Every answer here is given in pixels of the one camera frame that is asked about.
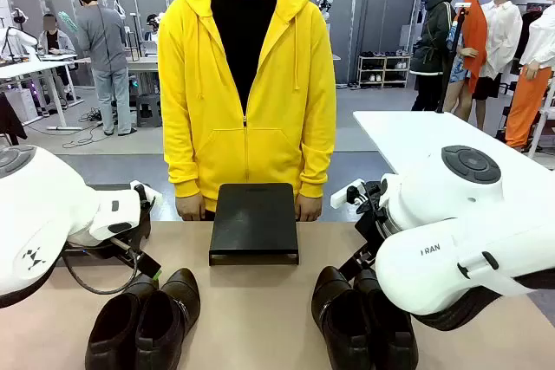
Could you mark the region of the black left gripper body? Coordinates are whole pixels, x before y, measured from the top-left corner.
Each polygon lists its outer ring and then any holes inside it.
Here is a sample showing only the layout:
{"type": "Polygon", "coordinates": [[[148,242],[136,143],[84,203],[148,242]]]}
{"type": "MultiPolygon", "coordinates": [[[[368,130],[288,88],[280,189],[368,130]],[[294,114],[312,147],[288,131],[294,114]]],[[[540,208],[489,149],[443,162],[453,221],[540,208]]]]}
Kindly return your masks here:
{"type": "Polygon", "coordinates": [[[150,207],[114,211],[116,204],[107,210],[100,209],[87,229],[69,237],[64,254],[91,257],[131,257],[142,253],[141,245],[150,237],[150,207]]]}

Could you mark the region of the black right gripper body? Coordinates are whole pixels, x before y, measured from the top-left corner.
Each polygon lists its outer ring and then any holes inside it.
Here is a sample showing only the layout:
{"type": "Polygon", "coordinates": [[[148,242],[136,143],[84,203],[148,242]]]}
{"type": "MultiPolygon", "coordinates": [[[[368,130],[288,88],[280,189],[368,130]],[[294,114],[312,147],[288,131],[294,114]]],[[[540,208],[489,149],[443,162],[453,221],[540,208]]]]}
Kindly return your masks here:
{"type": "Polygon", "coordinates": [[[356,230],[366,240],[362,251],[370,257],[375,257],[383,242],[390,236],[388,220],[384,209],[369,210],[364,212],[355,224],[356,230]]]}

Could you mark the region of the person's left hand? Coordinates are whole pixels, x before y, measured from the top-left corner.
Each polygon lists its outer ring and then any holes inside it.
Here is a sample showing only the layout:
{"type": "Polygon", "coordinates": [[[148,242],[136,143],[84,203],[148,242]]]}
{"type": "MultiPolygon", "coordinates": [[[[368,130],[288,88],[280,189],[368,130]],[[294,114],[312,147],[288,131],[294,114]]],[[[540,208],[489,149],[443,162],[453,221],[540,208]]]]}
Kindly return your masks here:
{"type": "Polygon", "coordinates": [[[308,198],[299,194],[295,202],[296,218],[299,222],[314,222],[322,214],[323,199],[308,198]]]}

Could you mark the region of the person's right hand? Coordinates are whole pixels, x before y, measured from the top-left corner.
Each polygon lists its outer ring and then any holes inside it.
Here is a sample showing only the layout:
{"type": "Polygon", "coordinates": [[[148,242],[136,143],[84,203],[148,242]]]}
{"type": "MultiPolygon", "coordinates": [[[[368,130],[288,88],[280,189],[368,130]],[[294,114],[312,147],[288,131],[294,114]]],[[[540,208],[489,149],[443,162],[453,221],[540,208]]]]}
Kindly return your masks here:
{"type": "Polygon", "coordinates": [[[205,218],[205,201],[200,193],[175,198],[175,207],[183,221],[200,221],[205,218]]]}

